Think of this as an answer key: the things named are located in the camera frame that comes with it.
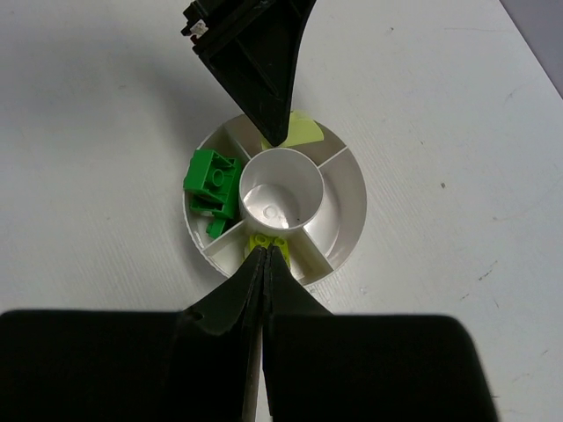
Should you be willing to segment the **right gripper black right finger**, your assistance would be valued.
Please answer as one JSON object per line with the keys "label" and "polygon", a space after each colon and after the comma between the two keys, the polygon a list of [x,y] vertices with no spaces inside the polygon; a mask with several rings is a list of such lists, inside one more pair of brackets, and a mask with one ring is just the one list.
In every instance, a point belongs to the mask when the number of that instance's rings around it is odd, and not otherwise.
{"label": "right gripper black right finger", "polygon": [[338,315],[270,248],[263,369],[275,421],[495,421],[468,331],[445,315]]}

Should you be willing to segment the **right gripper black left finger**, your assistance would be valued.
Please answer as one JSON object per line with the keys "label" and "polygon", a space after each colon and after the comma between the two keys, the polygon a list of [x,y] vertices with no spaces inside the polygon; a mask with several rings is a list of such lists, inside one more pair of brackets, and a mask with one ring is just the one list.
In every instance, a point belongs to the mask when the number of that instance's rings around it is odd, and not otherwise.
{"label": "right gripper black left finger", "polygon": [[266,260],[180,311],[3,313],[2,420],[253,420]]}

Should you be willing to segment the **dark green lego plate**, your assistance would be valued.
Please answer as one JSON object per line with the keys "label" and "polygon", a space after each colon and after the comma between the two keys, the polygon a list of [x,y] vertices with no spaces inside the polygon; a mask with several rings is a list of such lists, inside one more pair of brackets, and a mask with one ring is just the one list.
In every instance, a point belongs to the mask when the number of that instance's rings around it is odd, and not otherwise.
{"label": "dark green lego plate", "polygon": [[230,226],[228,219],[214,217],[206,228],[206,233],[212,239],[220,237]]}

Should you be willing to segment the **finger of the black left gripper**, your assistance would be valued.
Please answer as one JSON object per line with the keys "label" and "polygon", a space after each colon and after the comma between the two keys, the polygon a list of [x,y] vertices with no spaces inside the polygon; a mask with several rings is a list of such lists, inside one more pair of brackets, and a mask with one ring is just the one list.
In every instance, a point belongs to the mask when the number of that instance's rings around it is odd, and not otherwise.
{"label": "finger of the black left gripper", "polygon": [[289,134],[296,66],[315,0],[200,0],[181,34],[274,147]]}

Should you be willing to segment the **pale green curved lego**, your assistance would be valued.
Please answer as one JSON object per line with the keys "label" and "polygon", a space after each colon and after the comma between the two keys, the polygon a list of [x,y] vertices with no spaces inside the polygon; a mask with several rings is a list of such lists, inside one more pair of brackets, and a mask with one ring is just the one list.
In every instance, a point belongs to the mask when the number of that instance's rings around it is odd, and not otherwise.
{"label": "pale green curved lego", "polygon": [[291,148],[304,144],[322,142],[324,133],[318,123],[303,111],[294,110],[289,115],[289,131],[278,148]]}

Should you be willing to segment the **dark green sloped lego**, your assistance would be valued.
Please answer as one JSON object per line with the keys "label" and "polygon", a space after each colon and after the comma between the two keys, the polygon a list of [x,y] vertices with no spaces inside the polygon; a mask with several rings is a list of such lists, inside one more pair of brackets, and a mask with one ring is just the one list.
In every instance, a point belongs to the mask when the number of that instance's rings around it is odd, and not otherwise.
{"label": "dark green sloped lego", "polygon": [[189,201],[190,209],[200,215],[213,215],[225,220],[233,220],[238,216],[238,205],[231,203],[217,203],[200,196],[192,196]]}

